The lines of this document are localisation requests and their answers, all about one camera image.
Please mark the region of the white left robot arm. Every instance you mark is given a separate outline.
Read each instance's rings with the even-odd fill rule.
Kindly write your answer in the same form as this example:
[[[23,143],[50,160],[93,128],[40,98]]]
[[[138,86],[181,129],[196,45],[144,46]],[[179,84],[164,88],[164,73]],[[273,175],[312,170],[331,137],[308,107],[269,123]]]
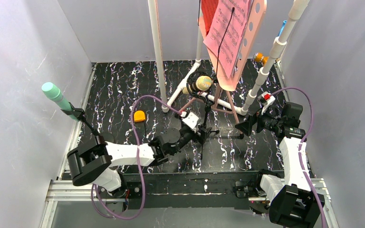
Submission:
[[[95,184],[110,193],[125,188],[121,174],[112,167],[140,165],[159,166],[168,162],[169,157],[181,151],[189,142],[204,144],[211,128],[200,126],[191,129],[183,124],[181,129],[170,128],[142,145],[126,145],[106,142],[99,135],[79,145],[67,154],[72,184],[84,186]]]

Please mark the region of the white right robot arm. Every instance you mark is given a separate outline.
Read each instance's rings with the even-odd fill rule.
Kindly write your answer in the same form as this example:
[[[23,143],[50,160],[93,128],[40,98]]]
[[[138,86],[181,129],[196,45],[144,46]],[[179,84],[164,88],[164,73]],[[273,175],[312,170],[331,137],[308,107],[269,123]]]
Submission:
[[[234,186],[238,198],[249,198],[255,194],[266,197],[266,210],[272,223],[286,228],[312,228],[325,204],[322,194],[317,193],[307,168],[305,130],[299,128],[303,107],[287,102],[276,116],[267,110],[272,101],[265,101],[262,107],[235,127],[246,136],[256,132],[271,131],[280,140],[279,149],[284,162],[284,178],[272,171],[260,170],[255,180],[237,181]]]

